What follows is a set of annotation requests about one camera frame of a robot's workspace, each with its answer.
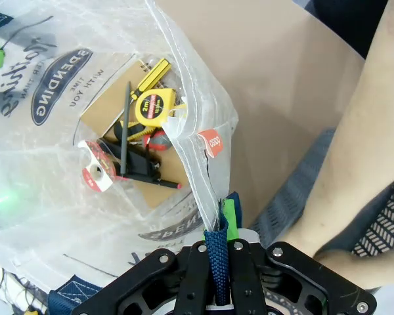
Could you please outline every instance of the table surface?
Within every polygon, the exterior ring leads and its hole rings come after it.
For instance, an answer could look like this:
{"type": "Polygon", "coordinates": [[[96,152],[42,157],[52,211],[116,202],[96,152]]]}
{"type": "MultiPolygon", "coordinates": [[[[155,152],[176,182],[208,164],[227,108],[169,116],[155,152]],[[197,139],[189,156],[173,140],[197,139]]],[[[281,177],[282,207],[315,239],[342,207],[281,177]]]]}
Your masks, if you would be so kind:
{"type": "Polygon", "coordinates": [[[290,0],[157,3],[238,112],[230,189],[240,194],[249,225],[321,130],[337,125],[364,60],[290,0]]]}

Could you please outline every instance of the tape measure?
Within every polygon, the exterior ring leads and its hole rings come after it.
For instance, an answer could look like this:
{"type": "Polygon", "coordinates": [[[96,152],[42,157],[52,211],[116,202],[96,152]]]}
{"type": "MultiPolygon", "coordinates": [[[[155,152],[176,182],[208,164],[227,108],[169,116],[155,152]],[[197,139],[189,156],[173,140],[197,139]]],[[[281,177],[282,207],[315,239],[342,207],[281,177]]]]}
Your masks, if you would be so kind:
{"type": "Polygon", "coordinates": [[[136,101],[136,119],[144,126],[162,127],[175,105],[174,89],[152,89],[136,101]]]}

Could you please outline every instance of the plastic bag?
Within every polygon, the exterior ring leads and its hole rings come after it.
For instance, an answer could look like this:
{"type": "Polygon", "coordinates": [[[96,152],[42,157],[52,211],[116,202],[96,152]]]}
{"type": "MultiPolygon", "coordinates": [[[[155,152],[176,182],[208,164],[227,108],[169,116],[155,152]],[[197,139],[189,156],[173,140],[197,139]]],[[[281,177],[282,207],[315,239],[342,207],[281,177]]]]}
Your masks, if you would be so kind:
{"type": "Polygon", "coordinates": [[[215,226],[217,203],[229,191],[238,117],[224,88],[153,1],[0,0],[1,47],[2,266],[44,289],[74,273],[105,285],[157,247],[179,250],[202,220],[209,230],[215,226]],[[79,123],[82,111],[130,62],[146,56],[168,59],[181,78],[186,118],[170,117],[163,127],[192,192],[183,188],[143,211],[134,183],[102,194],[85,185],[76,142],[97,138],[79,123]],[[199,134],[213,135],[212,129],[215,142],[199,134]],[[223,149],[213,154],[210,146],[219,141],[223,149]]]}

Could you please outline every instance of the person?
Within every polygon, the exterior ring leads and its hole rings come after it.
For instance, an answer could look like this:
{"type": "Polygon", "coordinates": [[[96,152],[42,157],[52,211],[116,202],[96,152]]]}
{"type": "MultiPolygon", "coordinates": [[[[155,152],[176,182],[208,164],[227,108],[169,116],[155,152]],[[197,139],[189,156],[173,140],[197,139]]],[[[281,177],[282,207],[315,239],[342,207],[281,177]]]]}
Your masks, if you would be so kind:
{"type": "Polygon", "coordinates": [[[363,258],[343,251],[317,255],[393,181],[394,0],[388,0],[303,216],[283,240],[364,289],[394,284],[394,249],[363,258]]]}

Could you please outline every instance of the screw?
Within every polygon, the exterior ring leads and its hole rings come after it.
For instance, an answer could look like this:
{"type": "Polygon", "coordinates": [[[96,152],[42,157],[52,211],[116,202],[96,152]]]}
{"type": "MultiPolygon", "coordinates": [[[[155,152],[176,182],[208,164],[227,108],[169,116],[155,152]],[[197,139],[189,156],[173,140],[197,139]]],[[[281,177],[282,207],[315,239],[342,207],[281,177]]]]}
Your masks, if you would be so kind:
{"type": "Polygon", "coordinates": [[[236,241],[236,242],[234,243],[234,247],[235,247],[235,249],[236,249],[237,251],[240,251],[241,249],[244,248],[244,246],[242,245],[242,243],[240,243],[239,241],[236,241]]]}
{"type": "Polygon", "coordinates": [[[368,312],[369,306],[365,302],[360,302],[357,305],[357,311],[361,314],[368,312]]]}
{"type": "Polygon", "coordinates": [[[273,249],[273,256],[280,257],[282,255],[283,255],[283,249],[281,249],[280,247],[276,247],[275,249],[273,249]]]}
{"type": "Polygon", "coordinates": [[[159,257],[159,261],[164,264],[169,260],[168,255],[162,255],[161,257],[159,257]]]}

